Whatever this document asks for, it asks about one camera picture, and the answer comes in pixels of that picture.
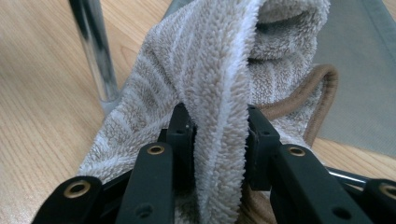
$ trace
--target gray mat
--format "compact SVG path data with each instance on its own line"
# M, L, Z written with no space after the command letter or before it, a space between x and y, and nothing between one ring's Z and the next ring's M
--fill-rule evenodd
M319 137L396 156L396 24L378 0L332 0L315 63L340 73Z

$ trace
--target light wood grain surface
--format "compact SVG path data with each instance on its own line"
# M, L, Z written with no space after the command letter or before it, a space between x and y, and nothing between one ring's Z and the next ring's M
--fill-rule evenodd
M102 1L119 86L170 2ZM66 0L2 0L0 21L0 223L29 223L74 176L103 113ZM323 139L314 148L330 166L396 180L393 158Z

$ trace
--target metal leg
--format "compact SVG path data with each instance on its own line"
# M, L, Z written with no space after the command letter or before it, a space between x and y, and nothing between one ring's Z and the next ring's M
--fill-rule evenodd
M99 0L69 0L105 116L120 101Z

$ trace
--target towel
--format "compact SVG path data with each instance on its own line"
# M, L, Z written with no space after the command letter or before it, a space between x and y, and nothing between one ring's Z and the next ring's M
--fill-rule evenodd
M265 210L265 195L242 190L248 104L282 143L312 144L337 82L332 66L312 64L328 9L327 0L196 0L166 17L148 32L78 175L106 183L132 169L182 102L197 125L195 188L176 192L176 223L263 222L249 210Z

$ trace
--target brass ring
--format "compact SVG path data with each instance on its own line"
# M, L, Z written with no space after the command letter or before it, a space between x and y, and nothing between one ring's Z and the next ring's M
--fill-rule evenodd
M298 156L298 157L305 156L305 152L302 149L297 148L297 147L290 147L289 153L293 156Z
M153 146L148 149L148 154L151 155L159 155L165 151L165 148L162 146Z
M86 180L79 180L71 183L64 191L64 197L74 199L84 195L90 190L91 184Z
M381 185L379 185L379 189L383 194L387 195L393 200L396 200L396 187L382 183Z

